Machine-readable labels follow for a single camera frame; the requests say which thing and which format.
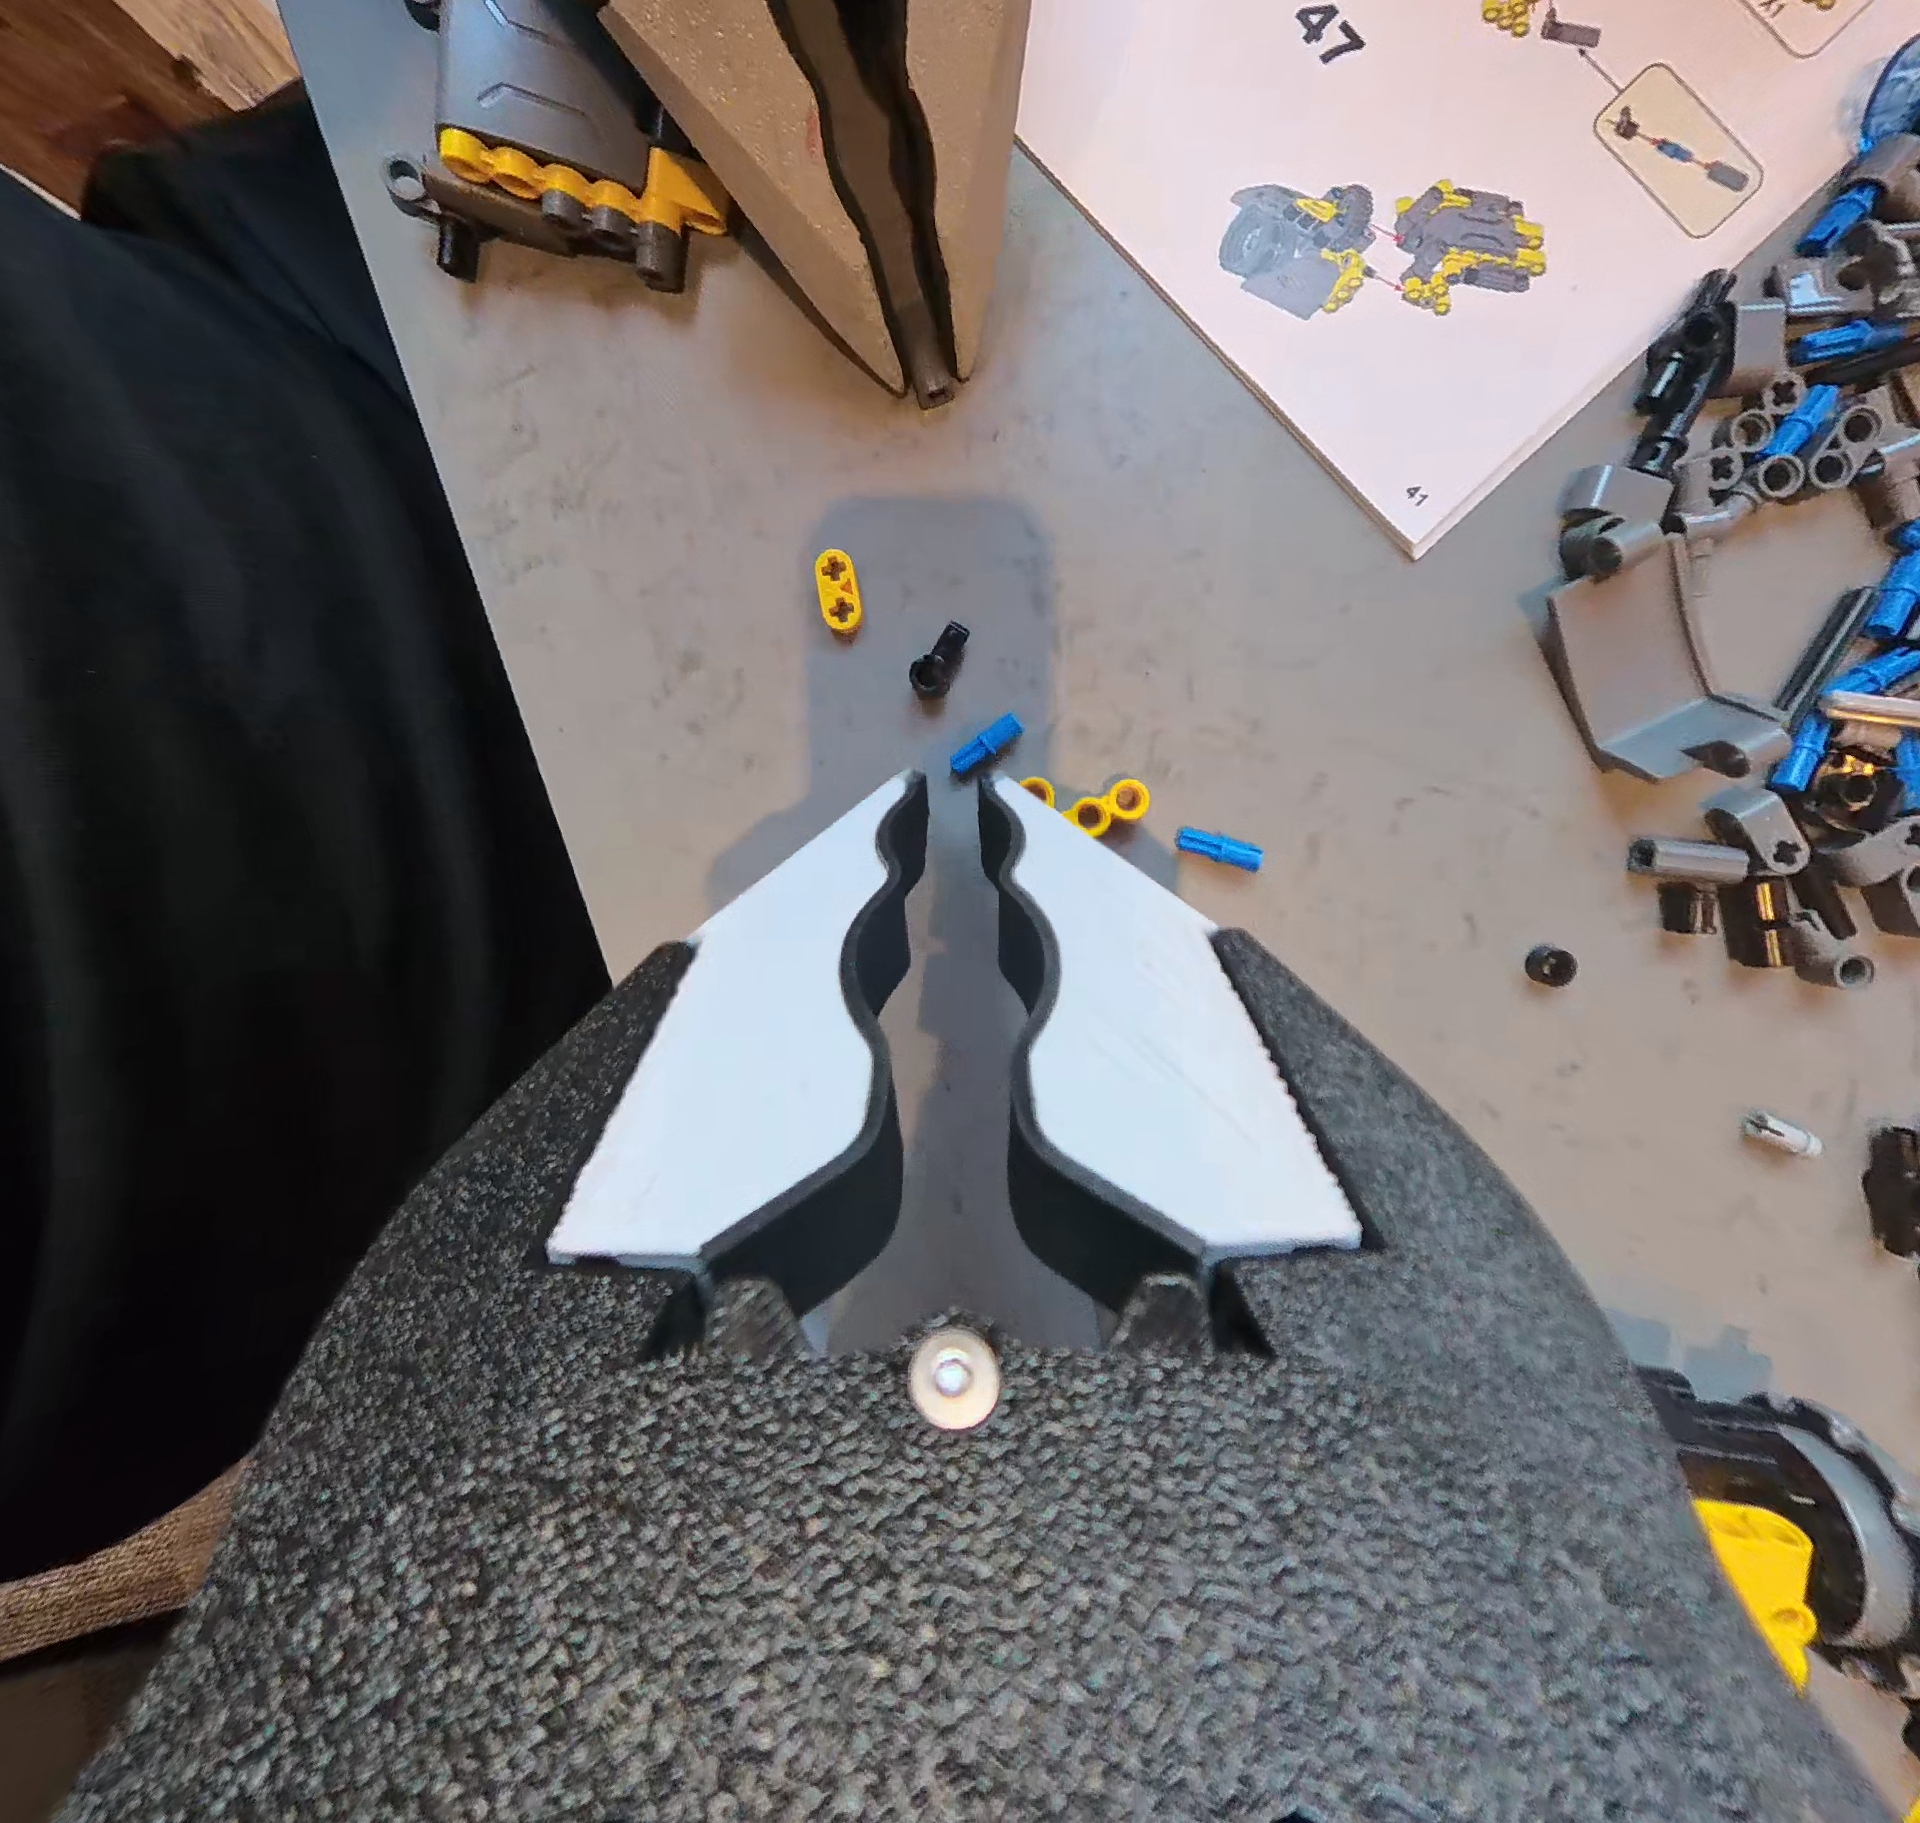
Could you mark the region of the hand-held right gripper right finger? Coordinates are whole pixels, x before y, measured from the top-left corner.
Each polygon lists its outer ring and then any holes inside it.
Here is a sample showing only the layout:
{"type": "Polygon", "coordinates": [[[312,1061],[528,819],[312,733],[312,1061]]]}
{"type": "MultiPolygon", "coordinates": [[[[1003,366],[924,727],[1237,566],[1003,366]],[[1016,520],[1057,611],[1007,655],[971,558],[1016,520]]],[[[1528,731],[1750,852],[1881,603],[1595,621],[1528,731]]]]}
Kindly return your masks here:
{"type": "Polygon", "coordinates": [[[1007,1154],[1021,1242],[1111,1314],[1151,1276],[1361,1250],[1216,927],[1016,783],[980,785],[977,826],[1025,1009],[1007,1154]]]}

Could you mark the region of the pile of toy brick parts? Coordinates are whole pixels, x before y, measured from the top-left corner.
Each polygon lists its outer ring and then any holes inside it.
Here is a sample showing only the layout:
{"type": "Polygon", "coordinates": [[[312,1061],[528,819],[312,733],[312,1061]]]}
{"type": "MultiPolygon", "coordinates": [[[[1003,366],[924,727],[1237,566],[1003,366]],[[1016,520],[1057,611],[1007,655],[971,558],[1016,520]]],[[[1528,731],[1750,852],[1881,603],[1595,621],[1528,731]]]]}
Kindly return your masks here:
{"type": "Polygon", "coordinates": [[[1738,300],[1712,271],[1645,347],[1621,462],[1560,499],[1544,658],[1600,771],[1725,786],[1704,837],[1640,835],[1659,924],[1752,970],[1859,992],[1916,939],[1917,128],[1854,157],[1795,251],[1738,300]],[[1773,698],[1710,673],[1712,552],[1760,514],[1854,496],[1885,550],[1840,589],[1773,698]]]}

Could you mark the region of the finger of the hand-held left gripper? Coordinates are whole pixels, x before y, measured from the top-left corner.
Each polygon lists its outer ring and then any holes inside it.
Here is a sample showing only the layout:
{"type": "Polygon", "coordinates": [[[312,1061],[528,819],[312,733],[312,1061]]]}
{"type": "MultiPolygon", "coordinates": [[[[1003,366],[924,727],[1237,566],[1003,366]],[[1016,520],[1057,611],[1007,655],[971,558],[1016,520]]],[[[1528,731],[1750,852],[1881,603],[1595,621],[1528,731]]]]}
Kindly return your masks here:
{"type": "Polygon", "coordinates": [[[606,0],[602,19],[803,300],[894,394],[907,374],[824,152],[824,111],[768,0],[606,0]]]}
{"type": "Polygon", "coordinates": [[[871,258],[907,393],[980,357],[1032,0],[826,0],[824,152],[871,258]]]}

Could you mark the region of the transparent blue round plate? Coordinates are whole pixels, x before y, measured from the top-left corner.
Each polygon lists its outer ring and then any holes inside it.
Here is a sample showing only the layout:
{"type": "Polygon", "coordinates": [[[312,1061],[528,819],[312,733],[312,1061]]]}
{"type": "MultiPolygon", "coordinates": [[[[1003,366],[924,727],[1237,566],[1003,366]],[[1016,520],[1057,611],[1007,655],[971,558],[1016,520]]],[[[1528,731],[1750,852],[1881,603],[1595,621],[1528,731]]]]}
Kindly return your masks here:
{"type": "Polygon", "coordinates": [[[1917,128],[1920,36],[1910,36],[1883,64],[1859,111],[1858,157],[1917,128]]]}

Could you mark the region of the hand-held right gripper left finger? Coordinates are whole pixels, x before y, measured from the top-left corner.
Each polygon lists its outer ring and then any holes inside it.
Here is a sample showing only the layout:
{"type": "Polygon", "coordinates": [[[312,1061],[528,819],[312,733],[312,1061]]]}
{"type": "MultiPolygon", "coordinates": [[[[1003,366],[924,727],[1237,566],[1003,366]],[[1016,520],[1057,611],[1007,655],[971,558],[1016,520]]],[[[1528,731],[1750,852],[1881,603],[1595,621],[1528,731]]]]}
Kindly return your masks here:
{"type": "Polygon", "coordinates": [[[765,1279],[807,1314],[877,1260],[903,1169],[878,1014],[909,970],[927,822],[903,771],[689,937],[549,1261],[765,1279]]]}

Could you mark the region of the grey desk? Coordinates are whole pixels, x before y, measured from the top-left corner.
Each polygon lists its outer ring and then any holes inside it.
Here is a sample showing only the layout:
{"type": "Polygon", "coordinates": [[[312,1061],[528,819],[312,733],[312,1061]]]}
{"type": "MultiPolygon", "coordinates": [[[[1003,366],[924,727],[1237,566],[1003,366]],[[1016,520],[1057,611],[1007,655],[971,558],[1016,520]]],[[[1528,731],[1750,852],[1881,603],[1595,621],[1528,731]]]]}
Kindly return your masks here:
{"type": "Polygon", "coordinates": [[[1452,1115],[1632,1357],[1829,1403],[1916,1468],[1916,1276],[1859,1195],[1873,1128],[1916,1119],[1916,948],[1836,992],[1661,932],[1625,851],[1694,830],[1708,785],[1599,776],[1528,621],[1627,378],[1411,562],[1021,152],[981,366],[922,414],[745,242],[699,245],[676,300],[510,245],[473,286],[440,275],[382,184],[421,149],[433,39],[400,0],[277,6],[610,972],[878,779],[930,778],[882,1014],[907,1198],[836,1345],[886,1340],[914,1291],[1035,1341],[1090,1331],[1013,1256],[1019,1007],[947,776],[1012,711],[1018,773],[1149,783],[1122,860],[1255,935],[1452,1115]],[[850,639],[819,608],[824,549],[856,570],[850,639]],[[966,655],[922,703],[909,665],[947,621],[966,655]],[[1182,826],[1257,844],[1259,874],[1182,854],[1182,826]],[[1566,988],[1524,975],[1540,942],[1574,952],[1566,988]],[[1824,1154],[1743,1140],[1750,1109],[1824,1154]]]}

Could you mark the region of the grey and black toy wheel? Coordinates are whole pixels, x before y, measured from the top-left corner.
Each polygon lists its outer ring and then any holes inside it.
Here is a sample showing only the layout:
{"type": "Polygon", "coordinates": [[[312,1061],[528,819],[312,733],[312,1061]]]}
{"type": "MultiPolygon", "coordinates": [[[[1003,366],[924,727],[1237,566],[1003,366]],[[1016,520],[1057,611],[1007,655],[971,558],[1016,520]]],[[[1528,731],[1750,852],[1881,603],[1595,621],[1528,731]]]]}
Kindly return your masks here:
{"type": "Polygon", "coordinates": [[[1640,1378],[1727,1578],[1795,1687],[1820,1656],[1898,1696],[1913,1736],[1916,1476],[1824,1403],[1640,1378]]]}

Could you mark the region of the white building instruction booklet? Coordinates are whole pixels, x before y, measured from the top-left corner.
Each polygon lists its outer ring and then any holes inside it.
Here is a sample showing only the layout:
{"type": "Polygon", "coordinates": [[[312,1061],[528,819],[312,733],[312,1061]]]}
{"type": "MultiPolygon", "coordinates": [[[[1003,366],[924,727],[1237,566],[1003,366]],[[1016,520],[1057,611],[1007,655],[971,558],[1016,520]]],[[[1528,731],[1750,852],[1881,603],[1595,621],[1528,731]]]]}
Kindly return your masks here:
{"type": "Polygon", "coordinates": [[[1851,157],[1917,0],[1032,0],[1025,149],[1418,558],[1851,157]]]}

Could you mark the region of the person's dark clothing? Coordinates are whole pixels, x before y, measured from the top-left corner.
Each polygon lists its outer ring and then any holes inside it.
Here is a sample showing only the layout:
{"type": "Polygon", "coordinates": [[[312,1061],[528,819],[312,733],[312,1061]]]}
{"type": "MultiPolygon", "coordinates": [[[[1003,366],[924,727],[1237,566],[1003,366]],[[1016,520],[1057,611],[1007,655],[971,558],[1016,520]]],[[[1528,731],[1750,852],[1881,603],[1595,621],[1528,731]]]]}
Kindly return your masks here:
{"type": "Polygon", "coordinates": [[[301,89],[2,217],[2,1575],[255,1441],[609,990],[301,89]]]}

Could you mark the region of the grey and yellow brick assembly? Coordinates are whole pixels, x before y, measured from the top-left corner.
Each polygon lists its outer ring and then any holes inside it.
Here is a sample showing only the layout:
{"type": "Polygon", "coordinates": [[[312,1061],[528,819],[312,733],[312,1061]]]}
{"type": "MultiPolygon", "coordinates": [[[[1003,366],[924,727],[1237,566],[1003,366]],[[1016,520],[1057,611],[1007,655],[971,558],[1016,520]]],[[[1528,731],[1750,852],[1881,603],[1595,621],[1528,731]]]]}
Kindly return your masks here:
{"type": "Polygon", "coordinates": [[[603,0],[402,0],[435,36],[433,140],[390,154],[390,201],[435,228],[435,266],[473,284],[489,242],[630,269],[688,290],[689,242],[733,206],[599,22],[603,0]]]}

